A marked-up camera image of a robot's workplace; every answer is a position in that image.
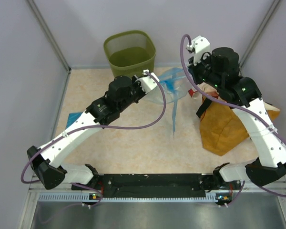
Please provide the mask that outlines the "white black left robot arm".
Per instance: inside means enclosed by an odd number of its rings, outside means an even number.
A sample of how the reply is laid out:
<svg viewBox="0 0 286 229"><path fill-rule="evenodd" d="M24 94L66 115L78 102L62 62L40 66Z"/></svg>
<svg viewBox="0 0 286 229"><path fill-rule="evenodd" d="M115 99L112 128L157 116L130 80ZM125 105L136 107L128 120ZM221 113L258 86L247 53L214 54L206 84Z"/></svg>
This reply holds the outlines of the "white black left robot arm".
<svg viewBox="0 0 286 229"><path fill-rule="evenodd" d="M104 96L93 101L79 118L51 142L27 150L31 168L46 190L62 183L79 183L88 189L98 185L95 168L63 164L64 159L83 141L120 117L128 106L139 102L157 84L149 77L118 76L108 85Z"/></svg>

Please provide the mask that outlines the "blue plastic trash bag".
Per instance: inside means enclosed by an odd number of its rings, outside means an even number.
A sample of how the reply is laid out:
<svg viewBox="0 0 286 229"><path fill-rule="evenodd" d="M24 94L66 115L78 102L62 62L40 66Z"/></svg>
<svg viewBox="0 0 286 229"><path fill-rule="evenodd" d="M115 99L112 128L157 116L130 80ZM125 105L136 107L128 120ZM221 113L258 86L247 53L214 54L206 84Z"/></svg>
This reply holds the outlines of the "blue plastic trash bag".
<svg viewBox="0 0 286 229"><path fill-rule="evenodd" d="M191 86L182 68L170 68L157 77L163 89L166 104L173 104L172 130L173 134L175 134L178 101L188 94Z"/></svg>

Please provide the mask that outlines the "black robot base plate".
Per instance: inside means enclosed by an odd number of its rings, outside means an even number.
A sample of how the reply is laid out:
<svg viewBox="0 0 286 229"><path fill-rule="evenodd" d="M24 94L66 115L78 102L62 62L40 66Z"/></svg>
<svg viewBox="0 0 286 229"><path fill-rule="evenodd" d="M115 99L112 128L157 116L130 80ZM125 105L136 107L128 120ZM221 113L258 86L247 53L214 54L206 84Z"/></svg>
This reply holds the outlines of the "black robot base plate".
<svg viewBox="0 0 286 229"><path fill-rule="evenodd" d="M216 190L239 190L237 181L218 181L212 174L104 174L87 184L105 198L204 197Z"/></svg>

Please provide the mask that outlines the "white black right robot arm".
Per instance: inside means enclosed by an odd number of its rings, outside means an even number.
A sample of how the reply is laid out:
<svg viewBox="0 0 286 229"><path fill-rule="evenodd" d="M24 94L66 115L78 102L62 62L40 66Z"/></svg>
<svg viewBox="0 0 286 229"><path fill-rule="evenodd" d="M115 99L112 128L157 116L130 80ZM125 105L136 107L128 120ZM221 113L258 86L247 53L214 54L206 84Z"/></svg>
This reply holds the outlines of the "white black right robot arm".
<svg viewBox="0 0 286 229"><path fill-rule="evenodd" d="M286 143L278 137L255 81L240 75L238 53L228 47L187 50L193 53L188 71L194 83L206 83L217 90L225 104L230 104L258 151L253 161L217 167L213 184L223 189L231 181L249 180L263 187L286 175Z"/></svg>

